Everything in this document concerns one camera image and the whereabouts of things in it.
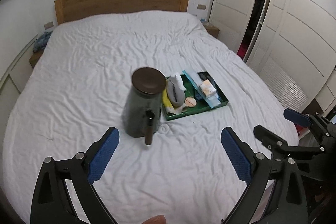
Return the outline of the person left hand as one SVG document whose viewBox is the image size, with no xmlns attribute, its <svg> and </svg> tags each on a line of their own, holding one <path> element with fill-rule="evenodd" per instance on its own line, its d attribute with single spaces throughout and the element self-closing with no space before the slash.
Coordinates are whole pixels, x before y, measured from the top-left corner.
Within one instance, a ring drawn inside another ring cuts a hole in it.
<svg viewBox="0 0 336 224">
<path fill-rule="evenodd" d="M 167 224 L 167 221 L 164 215 L 156 215 L 147 219 L 142 224 Z"/>
</svg>

